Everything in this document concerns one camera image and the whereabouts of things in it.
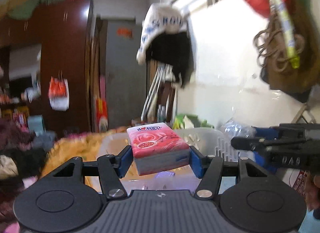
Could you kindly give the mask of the person right hand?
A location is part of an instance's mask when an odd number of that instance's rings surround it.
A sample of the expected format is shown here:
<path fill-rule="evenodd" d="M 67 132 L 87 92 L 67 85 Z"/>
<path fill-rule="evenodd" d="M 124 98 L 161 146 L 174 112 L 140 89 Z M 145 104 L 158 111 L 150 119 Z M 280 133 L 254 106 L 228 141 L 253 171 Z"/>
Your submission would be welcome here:
<path fill-rule="evenodd" d="M 307 177 L 305 178 L 305 201 L 306 206 L 309 211 L 316 210 L 319 208 L 319 175 L 312 175 L 308 173 Z"/>

